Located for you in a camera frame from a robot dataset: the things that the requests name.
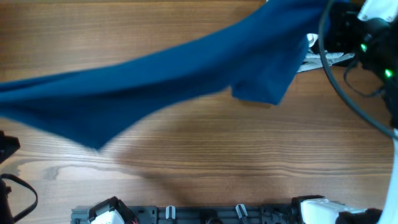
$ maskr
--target blue fabric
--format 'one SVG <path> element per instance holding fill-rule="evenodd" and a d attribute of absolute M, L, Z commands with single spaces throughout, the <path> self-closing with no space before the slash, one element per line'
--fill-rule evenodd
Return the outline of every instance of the blue fabric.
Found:
<path fill-rule="evenodd" d="M 0 84 L 0 115 L 99 149 L 145 115 L 231 86 L 278 104 L 325 0 L 271 0 L 204 38 L 110 67 Z"/>

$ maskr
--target white robot part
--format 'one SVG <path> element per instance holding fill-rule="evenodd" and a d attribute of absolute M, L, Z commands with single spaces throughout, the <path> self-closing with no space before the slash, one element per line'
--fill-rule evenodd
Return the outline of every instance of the white robot part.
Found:
<path fill-rule="evenodd" d="M 306 224 L 335 224 L 340 212 L 363 213 L 367 210 L 331 202 L 325 198 L 305 200 L 300 206 L 303 222 Z"/>
<path fill-rule="evenodd" d="M 368 21 L 374 18 L 381 18 L 387 22 L 392 22 L 397 13 L 397 0 L 367 0 L 358 14 L 358 19 Z"/>
<path fill-rule="evenodd" d="M 90 224 L 124 224 L 124 220 L 119 212 L 114 210 L 98 215 Z"/>
<path fill-rule="evenodd" d="M 377 224 L 398 223 L 398 141 L 394 139 L 394 162 L 386 204 Z"/>

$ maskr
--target wooden table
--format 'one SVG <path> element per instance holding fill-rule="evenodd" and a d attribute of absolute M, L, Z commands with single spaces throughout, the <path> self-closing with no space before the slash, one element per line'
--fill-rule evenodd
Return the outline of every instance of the wooden table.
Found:
<path fill-rule="evenodd" d="M 0 81 L 129 60 L 226 27 L 261 3 L 72 2 L 0 4 Z M 343 69 L 334 72 L 341 81 Z M 360 69 L 350 81 L 363 91 L 379 84 Z M 380 99 L 352 96 L 388 123 Z M 72 208 L 113 195 L 128 205 L 161 207 L 259 205 L 321 194 L 382 208 L 392 166 L 391 140 L 342 103 L 322 70 L 298 74 L 280 106 L 243 103 L 226 90 L 156 112 L 101 152 L 6 119 L 0 128 L 22 144 L 1 172 L 39 193 L 39 206 L 21 223 L 68 223 Z M 10 185 L 16 214 L 33 195 Z"/>

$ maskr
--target cable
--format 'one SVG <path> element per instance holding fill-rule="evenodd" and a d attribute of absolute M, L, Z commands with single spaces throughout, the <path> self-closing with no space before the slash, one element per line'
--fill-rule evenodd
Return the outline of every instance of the cable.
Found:
<path fill-rule="evenodd" d="M 32 212 L 32 211 L 36 208 L 36 206 L 37 206 L 37 200 L 38 200 L 38 199 L 37 199 L 37 192 L 36 192 L 35 189 L 34 189 L 32 186 L 30 186 L 27 182 L 23 181 L 22 179 L 18 178 L 18 177 L 15 176 L 15 175 L 12 175 L 12 174 L 1 174 L 0 179 L 9 179 L 9 180 L 12 180 L 12 181 L 14 181 L 15 183 L 20 184 L 20 185 L 26 187 L 27 189 L 31 190 L 31 191 L 35 194 L 35 196 L 36 196 L 36 200 L 35 200 L 35 202 L 34 202 L 31 206 L 27 207 L 25 210 L 23 210 L 23 211 L 21 211 L 20 213 L 18 213 L 18 215 L 14 216 L 14 218 L 13 218 L 13 219 L 14 219 L 14 223 L 16 223 L 16 222 L 18 222 L 21 218 L 24 218 L 27 214 L 29 214 L 30 212 Z"/>
<path fill-rule="evenodd" d="M 398 140 L 398 136 L 396 136 L 391 130 L 386 128 L 383 124 L 380 122 L 376 121 L 375 119 L 371 118 L 369 115 L 367 115 L 363 110 L 361 110 L 353 101 L 351 98 L 347 96 L 347 94 L 341 89 L 339 84 L 337 83 L 335 77 L 333 76 L 333 72 L 331 71 L 330 66 L 328 65 L 328 62 L 326 60 L 326 55 L 325 55 L 325 24 L 326 21 L 329 18 L 329 13 L 331 10 L 331 7 L 333 5 L 334 0 L 328 0 L 326 4 L 326 8 L 322 13 L 320 22 L 319 22 L 319 34 L 318 34 L 318 44 L 319 44 L 319 54 L 321 56 L 321 61 L 323 65 L 323 69 L 329 79 L 330 84 L 332 87 L 335 89 L 337 94 L 340 96 L 340 98 L 347 104 L 348 107 L 350 107 L 358 116 L 360 116 L 362 119 L 364 119 L 366 122 L 377 128 L 380 132 L 385 134 L 386 136 L 389 136 L 393 139 Z"/>
<path fill-rule="evenodd" d="M 348 82 L 347 76 L 348 76 L 348 74 L 349 74 L 349 71 L 350 71 L 352 68 L 354 68 L 357 64 L 358 64 L 358 60 L 357 60 L 356 58 L 354 58 L 354 60 L 347 66 L 347 69 L 346 69 L 346 71 L 345 71 L 345 73 L 344 73 L 344 75 L 343 75 L 344 82 L 346 83 L 346 85 L 347 85 L 351 90 L 353 90 L 356 94 L 358 94 L 359 96 L 365 97 L 365 98 L 371 98 L 371 97 L 375 97 L 375 96 L 378 96 L 378 95 L 382 94 L 382 93 L 384 92 L 383 87 L 380 87 L 378 90 L 376 90 L 376 91 L 374 91 L 374 92 L 372 92 L 372 93 L 370 93 L 370 94 L 365 94 L 365 93 L 362 93 L 361 91 L 355 89 L 355 88 Z"/>

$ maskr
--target green light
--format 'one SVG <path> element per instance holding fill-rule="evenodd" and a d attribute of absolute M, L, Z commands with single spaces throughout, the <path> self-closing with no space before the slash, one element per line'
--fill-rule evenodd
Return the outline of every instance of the green light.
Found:
<path fill-rule="evenodd" d="M 361 48 L 363 52 L 366 52 L 366 50 L 368 49 L 368 47 L 365 44 L 361 44 Z"/>
<path fill-rule="evenodd" d="M 384 73 L 386 74 L 387 78 L 391 78 L 392 77 L 392 71 L 391 70 L 386 69 L 386 71 Z"/>

